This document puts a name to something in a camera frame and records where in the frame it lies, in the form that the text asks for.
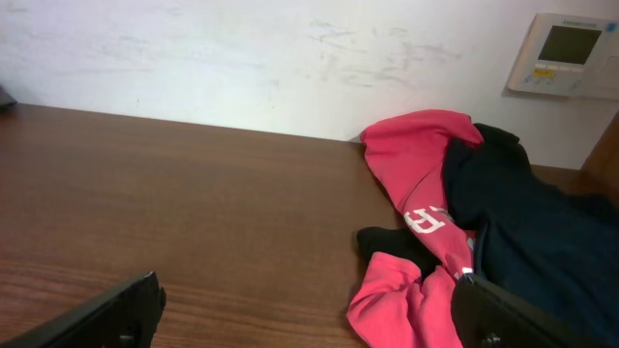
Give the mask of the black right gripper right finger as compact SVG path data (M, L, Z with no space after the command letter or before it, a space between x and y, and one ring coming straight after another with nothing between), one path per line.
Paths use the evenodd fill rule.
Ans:
M595 339L474 274L463 275L451 315L464 348L595 348Z

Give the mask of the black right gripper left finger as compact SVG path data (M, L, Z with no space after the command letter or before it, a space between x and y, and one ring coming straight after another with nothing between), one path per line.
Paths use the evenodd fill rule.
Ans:
M128 280L1 348L150 348L166 293L150 271Z

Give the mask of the navy blue shorts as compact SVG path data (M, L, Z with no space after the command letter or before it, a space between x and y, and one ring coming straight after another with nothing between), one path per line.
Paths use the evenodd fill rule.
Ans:
M618 230L541 182L516 147L454 139L443 182L455 223L478 233L475 271L611 347L618 344Z

